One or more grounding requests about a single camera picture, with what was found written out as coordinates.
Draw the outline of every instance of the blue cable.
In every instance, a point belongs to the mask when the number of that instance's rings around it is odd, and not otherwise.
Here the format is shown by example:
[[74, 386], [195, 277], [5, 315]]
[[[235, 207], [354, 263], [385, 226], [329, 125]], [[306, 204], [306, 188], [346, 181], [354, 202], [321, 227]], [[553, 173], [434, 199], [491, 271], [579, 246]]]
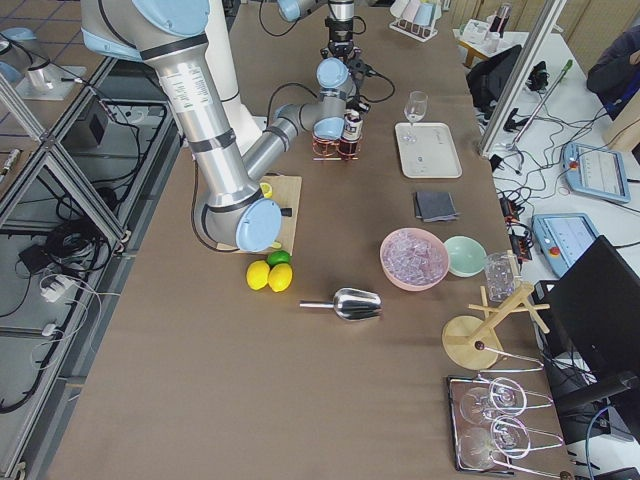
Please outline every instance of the blue cable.
[[593, 424], [596, 423], [596, 420], [602, 415], [604, 412], [609, 410], [611, 405], [607, 405], [606, 407], [601, 408], [598, 412], [593, 416], [591, 421], [589, 422], [589, 426], [587, 427], [587, 438], [584, 441], [584, 454], [587, 462], [587, 469], [589, 470], [589, 478], [594, 480], [593, 476], [593, 468], [591, 468], [591, 460], [589, 459], [589, 437], [591, 437], [591, 429], [593, 428]]

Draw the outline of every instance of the yellow fruit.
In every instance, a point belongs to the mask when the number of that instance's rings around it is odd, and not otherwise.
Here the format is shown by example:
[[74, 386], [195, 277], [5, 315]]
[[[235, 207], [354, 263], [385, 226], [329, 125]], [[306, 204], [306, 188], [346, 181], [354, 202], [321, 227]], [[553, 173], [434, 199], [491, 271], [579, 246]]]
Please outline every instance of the yellow fruit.
[[288, 263], [279, 263], [269, 272], [269, 286], [274, 292], [282, 292], [291, 285], [293, 269]]
[[269, 264], [264, 260], [256, 260], [247, 268], [247, 285], [252, 290], [260, 290], [269, 280]]

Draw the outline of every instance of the black computer monitor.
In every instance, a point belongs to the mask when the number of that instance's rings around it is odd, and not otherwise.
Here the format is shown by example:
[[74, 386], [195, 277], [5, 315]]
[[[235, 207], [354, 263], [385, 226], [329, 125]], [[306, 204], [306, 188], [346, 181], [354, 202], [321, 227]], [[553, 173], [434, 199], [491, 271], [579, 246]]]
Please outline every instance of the black computer monitor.
[[[640, 441], [640, 389], [633, 380], [640, 377], [640, 278], [600, 236], [555, 284], [548, 301], [597, 380], [591, 392], [609, 398]], [[632, 388], [625, 390], [621, 378], [631, 378], [625, 385]]]

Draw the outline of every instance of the person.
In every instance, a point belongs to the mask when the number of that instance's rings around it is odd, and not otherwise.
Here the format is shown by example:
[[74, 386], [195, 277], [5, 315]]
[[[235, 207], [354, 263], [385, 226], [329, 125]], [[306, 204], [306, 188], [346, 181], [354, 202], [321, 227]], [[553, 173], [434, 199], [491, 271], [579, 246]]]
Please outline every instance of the person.
[[615, 119], [640, 89], [640, 25], [623, 32], [602, 53], [587, 74], [587, 88]]

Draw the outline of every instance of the scoop handle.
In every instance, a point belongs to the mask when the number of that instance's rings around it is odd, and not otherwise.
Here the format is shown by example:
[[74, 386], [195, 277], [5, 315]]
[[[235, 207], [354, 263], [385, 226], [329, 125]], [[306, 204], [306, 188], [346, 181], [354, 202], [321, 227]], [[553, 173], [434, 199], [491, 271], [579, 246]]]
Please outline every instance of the scoop handle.
[[309, 308], [333, 308], [333, 303], [330, 302], [313, 302], [311, 300], [300, 300], [301, 307]]

